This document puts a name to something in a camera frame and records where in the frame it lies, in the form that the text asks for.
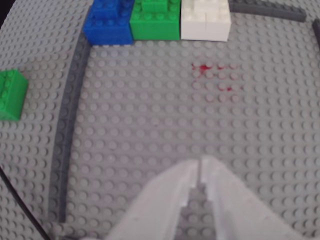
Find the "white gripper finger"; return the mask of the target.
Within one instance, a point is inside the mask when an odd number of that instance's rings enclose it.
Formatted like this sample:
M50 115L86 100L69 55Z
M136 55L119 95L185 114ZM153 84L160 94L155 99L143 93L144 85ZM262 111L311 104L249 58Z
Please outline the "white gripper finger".
M201 182L212 203L218 240L298 240L300 234L272 212L232 171L212 156L201 160Z
M174 239L181 208L197 185L198 167L198 160L185 160L151 179L106 239Z

